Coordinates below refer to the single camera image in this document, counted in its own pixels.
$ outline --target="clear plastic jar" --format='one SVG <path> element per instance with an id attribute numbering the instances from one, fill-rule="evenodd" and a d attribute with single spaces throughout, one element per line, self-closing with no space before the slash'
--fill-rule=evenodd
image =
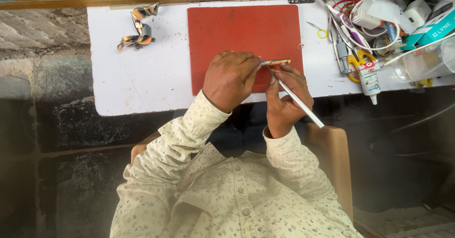
<path id="1" fill-rule="evenodd" d="M 393 63 L 393 70 L 403 83 L 455 73 L 455 37 L 403 56 Z"/>

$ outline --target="left hand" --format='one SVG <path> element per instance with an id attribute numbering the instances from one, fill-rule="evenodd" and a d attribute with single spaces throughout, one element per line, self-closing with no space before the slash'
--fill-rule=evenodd
<path id="1" fill-rule="evenodd" d="M 214 107 L 229 113 L 250 96 L 260 63 L 261 57 L 252 52 L 220 52 L 205 74 L 204 95 Z"/>
<path id="2" fill-rule="evenodd" d="M 275 76 L 286 84 L 310 110 L 313 109 L 314 100 L 308 91 L 307 80 L 291 65 L 281 64 L 280 70 L 274 70 Z M 280 85 L 274 77 L 270 78 L 270 84 L 265 92 L 267 98 L 267 124 L 273 138 L 286 136 L 306 114 L 294 103 L 291 96 L 286 95 L 280 99 L 278 95 Z"/>

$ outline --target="chair armrest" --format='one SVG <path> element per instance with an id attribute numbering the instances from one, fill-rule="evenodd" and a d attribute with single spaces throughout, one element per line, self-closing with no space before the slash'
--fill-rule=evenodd
<path id="1" fill-rule="evenodd" d="M 149 137 L 147 137 L 146 139 L 144 139 L 143 141 L 141 141 L 137 145 L 135 145 L 133 147 L 133 149 L 131 149 L 131 163 L 134 162 L 134 159 L 136 158 L 136 156 L 138 154 L 140 154 L 140 153 L 144 152 L 145 150 L 147 150 L 147 144 L 148 143 L 154 141 L 159 136 L 161 136 L 161 134 L 158 131 L 156 131 L 153 134 L 151 134 Z"/>
<path id="2" fill-rule="evenodd" d="M 324 126 L 320 129 L 316 124 L 308 123 L 305 142 L 322 148 L 322 157 L 319 157 L 320 168 L 335 188 L 343 211 L 353 220 L 351 170 L 346 132 L 333 126 Z"/>

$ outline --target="red cutting mat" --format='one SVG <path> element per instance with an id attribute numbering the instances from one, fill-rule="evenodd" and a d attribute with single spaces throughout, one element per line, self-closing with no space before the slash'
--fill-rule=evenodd
<path id="1" fill-rule="evenodd" d="M 250 51 L 263 60 L 291 59 L 303 71 L 297 5 L 188 8 L 188 29 L 194 96 L 210 61 L 222 50 Z M 264 92 L 269 81 L 268 69 L 261 68 L 253 92 Z"/>

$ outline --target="right hand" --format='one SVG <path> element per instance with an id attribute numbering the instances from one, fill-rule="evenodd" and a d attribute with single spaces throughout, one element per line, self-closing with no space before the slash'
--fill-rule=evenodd
<path id="1" fill-rule="evenodd" d="M 307 80 L 291 65 L 281 64 L 280 70 L 273 70 L 275 76 L 286 84 L 310 110 L 313 109 L 314 100 L 308 91 Z M 272 76 L 266 90 L 267 98 L 267 125 L 273 138 L 286 136 L 306 113 L 293 101 L 291 96 L 279 98 L 280 85 Z"/>

